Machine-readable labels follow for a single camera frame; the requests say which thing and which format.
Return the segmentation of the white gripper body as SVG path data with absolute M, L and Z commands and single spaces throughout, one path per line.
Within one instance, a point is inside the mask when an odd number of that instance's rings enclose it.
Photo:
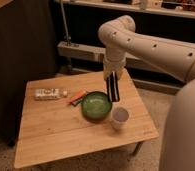
M 103 59 L 104 79 L 107 79 L 111 75 L 112 72 L 115 72 L 117 74 L 117 78 L 120 79 L 125 65 L 126 65 L 125 58 L 119 61 L 111 61 L 107 58 L 104 58 Z

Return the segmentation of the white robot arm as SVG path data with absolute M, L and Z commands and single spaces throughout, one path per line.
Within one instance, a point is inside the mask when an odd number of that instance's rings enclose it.
M 134 20 L 124 15 L 98 30 L 105 45 L 104 80 L 111 101 L 119 100 L 118 80 L 132 54 L 185 83 L 166 118 L 159 171 L 195 171 L 195 43 L 142 35 Z

